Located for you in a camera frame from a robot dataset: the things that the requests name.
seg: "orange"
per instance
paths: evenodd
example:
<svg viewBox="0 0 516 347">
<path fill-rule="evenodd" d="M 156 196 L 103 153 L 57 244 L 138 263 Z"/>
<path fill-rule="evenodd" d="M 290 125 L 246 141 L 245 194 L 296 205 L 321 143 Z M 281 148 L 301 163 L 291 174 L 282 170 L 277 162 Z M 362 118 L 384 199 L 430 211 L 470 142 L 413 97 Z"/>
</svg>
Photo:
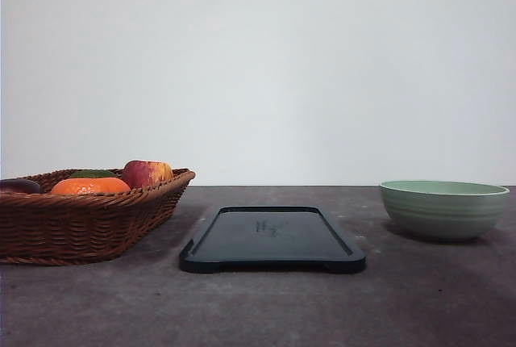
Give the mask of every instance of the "orange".
<svg viewBox="0 0 516 347">
<path fill-rule="evenodd" d="M 118 178 L 71 178 L 58 182 L 50 194 L 116 193 L 129 190 L 129 186 Z"/>
</svg>

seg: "gray countertop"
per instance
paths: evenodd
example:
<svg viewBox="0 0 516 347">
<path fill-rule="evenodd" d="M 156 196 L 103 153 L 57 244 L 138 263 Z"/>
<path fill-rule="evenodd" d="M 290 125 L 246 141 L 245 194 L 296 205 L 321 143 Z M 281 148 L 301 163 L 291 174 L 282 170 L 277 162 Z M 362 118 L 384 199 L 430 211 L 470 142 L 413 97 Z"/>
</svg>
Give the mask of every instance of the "gray countertop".
<svg viewBox="0 0 516 347">
<path fill-rule="evenodd" d="M 516 188 L 476 240 L 418 240 L 376 187 L 191 186 L 113 261 L 0 266 L 2 347 L 516 345 Z M 318 205 L 368 256 L 359 274 L 188 274 L 178 253 L 220 205 Z"/>
</svg>

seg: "black tray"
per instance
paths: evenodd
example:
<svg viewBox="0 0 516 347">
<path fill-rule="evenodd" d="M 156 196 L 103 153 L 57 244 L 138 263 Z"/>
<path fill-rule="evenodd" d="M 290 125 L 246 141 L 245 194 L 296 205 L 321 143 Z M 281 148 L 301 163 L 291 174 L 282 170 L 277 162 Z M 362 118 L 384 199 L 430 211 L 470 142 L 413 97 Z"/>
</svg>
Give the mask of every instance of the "black tray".
<svg viewBox="0 0 516 347">
<path fill-rule="evenodd" d="M 241 268 L 365 268 L 365 255 L 317 207 L 223 207 L 179 255 L 192 273 Z"/>
</svg>

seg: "ceramic bowl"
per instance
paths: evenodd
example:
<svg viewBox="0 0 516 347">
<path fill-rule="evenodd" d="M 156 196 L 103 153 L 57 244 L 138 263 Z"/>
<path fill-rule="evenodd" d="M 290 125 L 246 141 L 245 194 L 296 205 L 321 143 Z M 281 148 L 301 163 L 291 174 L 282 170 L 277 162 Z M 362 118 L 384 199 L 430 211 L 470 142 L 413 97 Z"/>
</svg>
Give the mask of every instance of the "ceramic bowl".
<svg viewBox="0 0 516 347">
<path fill-rule="evenodd" d="M 467 240 L 492 228 L 509 190 L 478 183 L 393 181 L 380 184 L 390 218 L 418 236 Z"/>
</svg>

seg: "wicker basket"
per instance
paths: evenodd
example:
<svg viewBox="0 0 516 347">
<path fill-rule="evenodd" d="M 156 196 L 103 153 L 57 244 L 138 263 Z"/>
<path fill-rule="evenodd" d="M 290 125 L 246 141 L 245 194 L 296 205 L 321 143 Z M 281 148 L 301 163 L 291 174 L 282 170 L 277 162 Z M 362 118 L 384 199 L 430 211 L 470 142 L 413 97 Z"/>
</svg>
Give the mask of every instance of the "wicker basket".
<svg viewBox="0 0 516 347">
<path fill-rule="evenodd" d="M 47 193 L 76 169 L 27 176 Z M 121 169 L 110 169 L 120 176 Z M 195 173 L 118 194 L 0 195 L 0 263 L 80 265 L 120 256 L 166 221 Z"/>
</svg>

